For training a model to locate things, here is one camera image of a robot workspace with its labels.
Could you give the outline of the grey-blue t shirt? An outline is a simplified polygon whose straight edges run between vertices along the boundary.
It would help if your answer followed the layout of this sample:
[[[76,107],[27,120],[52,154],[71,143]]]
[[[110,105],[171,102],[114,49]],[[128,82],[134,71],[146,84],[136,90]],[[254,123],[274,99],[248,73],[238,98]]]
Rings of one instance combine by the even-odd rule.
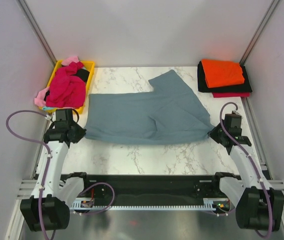
[[[210,114],[174,70],[149,84],[153,91],[91,94],[85,137],[122,145],[176,145],[208,137]]]

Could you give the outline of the yellow plastic bin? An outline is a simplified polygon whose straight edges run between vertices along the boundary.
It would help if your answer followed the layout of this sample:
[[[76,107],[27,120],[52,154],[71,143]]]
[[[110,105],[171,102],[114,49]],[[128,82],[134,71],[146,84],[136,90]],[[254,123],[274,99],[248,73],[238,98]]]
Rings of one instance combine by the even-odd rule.
[[[55,65],[55,67],[54,67],[54,70],[53,70],[53,72],[52,72],[52,74],[51,74],[51,77],[50,77],[50,79],[49,79],[49,81],[48,81],[46,87],[49,87],[49,86],[50,86],[50,83],[51,83],[52,79],[54,78],[56,71],[57,71],[59,68],[61,68],[61,62],[62,62],[62,60],[59,60],[59,61],[56,63],[56,65]],[[73,109],[77,110],[77,112],[78,112],[79,114],[81,114],[81,113],[83,112],[83,109],[84,109],[84,106],[85,106],[85,102],[86,102],[86,98],[87,98],[87,95],[88,95],[88,92],[89,92],[89,89],[90,89],[90,84],[91,84],[91,81],[92,81],[92,78],[93,78],[93,75],[94,75],[94,68],[95,68],[95,63],[94,63],[93,61],[80,61],[80,62],[83,63],[83,65],[84,65],[84,67],[83,67],[82,69],[88,70],[88,71],[90,72],[90,74],[89,74],[89,78],[88,78],[87,83],[85,83],[85,84],[86,84],[86,96],[85,96],[84,104],[83,104],[83,106],[81,106],[81,107],[79,107],[79,108],[73,108]],[[48,92],[46,93],[44,100],[46,100],[46,97],[47,97],[48,95],[49,95],[49,90],[48,90]],[[48,113],[52,113],[52,112],[54,112],[54,111],[57,110],[57,109],[65,109],[65,108],[71,108],[71,107],[56,108],[56,107],[47,107],[47,106],[45,105],[44,107],[39,107],[39,108],[40,108],[41,110],[43,110],[43,111],[48,112]]]

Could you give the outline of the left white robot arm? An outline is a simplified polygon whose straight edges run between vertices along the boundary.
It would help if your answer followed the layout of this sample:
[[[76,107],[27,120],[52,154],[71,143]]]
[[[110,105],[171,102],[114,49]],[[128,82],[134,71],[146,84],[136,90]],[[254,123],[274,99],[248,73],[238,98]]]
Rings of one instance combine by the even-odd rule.
[[[77,198],[91,193],[91,183],[84,180],[85,173],[71,174],[64,186],[60,178],[64,160],[71,144],[78,143],[86,134],[73,119],[76,110],[55,111],[55,121],[43,136],[47,152],[30,198],[23,199],[20,211],[32,232],[65,229],[70,220],[70,207]]]

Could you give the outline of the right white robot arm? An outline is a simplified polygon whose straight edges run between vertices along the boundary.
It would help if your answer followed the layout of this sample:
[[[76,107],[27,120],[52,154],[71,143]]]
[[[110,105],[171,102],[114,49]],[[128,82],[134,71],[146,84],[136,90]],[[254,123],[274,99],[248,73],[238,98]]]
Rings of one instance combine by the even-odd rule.
[[[252,143],[242,135],[241,123],[242,117],[233,111],[209,132],[209,137],[226,149],[240,175],[236,178],[232,173],[217,172],[210,189],[217,197],[227,196],[240,228],[276,232],[281,225],[284,194],[270,184],[253,159]]]

